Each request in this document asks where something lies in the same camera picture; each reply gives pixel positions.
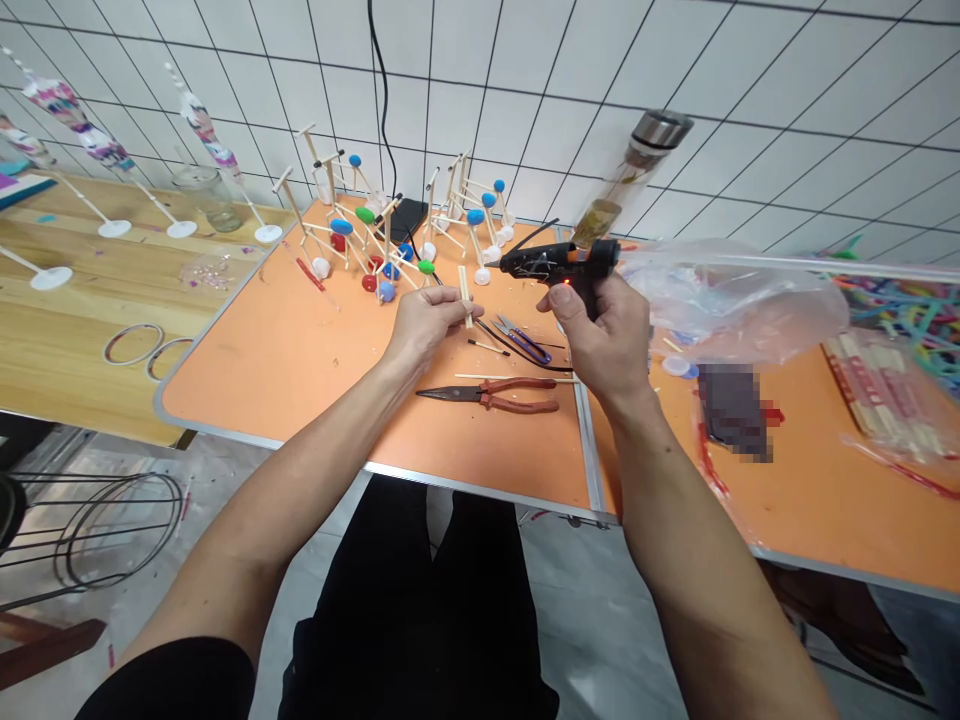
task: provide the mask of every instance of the right hand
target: right hand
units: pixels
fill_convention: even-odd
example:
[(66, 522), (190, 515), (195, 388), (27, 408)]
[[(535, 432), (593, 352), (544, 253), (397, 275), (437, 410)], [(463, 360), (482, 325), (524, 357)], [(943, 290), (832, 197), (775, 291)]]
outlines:
[(567, 335), (573, 369), (607, 407), (628, 408), (653, 395), (647, 377), (650, 305), (618, 273), (596, 284), (596, 323), (569, 285), (550, 288), (537, 310), (553, 310)]

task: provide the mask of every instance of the black sleeve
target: black sleeve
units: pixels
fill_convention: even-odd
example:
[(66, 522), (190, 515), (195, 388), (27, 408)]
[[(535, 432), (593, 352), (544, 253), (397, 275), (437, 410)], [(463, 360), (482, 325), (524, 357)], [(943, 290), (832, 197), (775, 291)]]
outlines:
[(255, 684), (253, 663), (235, 643), (175, 640), (107, 678), (76, 720), (245, 720)]

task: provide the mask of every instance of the stainless steel lid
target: stainless steel lid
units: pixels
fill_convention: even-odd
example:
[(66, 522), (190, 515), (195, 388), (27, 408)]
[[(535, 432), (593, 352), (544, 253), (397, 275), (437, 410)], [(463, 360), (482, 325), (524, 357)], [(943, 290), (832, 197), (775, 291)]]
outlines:
[(693, 127), (693, 120), (672, 110), (647, 110), (633, 129), (631, 137), (638, 143), (672, 150)]

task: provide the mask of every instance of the glass jar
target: glass jar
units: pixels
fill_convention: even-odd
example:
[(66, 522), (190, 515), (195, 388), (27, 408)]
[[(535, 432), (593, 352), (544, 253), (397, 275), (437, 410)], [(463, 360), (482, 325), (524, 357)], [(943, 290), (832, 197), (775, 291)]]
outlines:
[(216, 168), (188, 165), (173, 176), (173, 184), (193, 201), (217, 232), (233, 232), (243, 225)]
[(663, 161), (680, 145), (693, 120), (670, 110), (647, 110), (627, 143), (623, 161), (604, 181), (573, 231), (573, 242), (589, 249), (610, 232), (623, 208), (650, 183)]

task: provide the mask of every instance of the hand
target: hand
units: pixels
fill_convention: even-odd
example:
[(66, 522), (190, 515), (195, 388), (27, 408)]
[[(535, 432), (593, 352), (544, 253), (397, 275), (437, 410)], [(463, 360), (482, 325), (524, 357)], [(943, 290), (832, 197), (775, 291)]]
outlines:
[(570, 343), (573, 369), (604, 410), (635, 407), (653, 394), (647, 377), (650, 305), (618, 273), (598, 282), (596, 291), (596, 323), (564, 283), (550, 288), (537, 310), (553, 310)]
[(407, 293), (400, 300), (384, 362), (419, 377), (430, 367), (443, 339), (460, 331), (468, 311), (475, 318), (483, 315), (483, 307), (461, 300), (460, 290), (451, 285)]

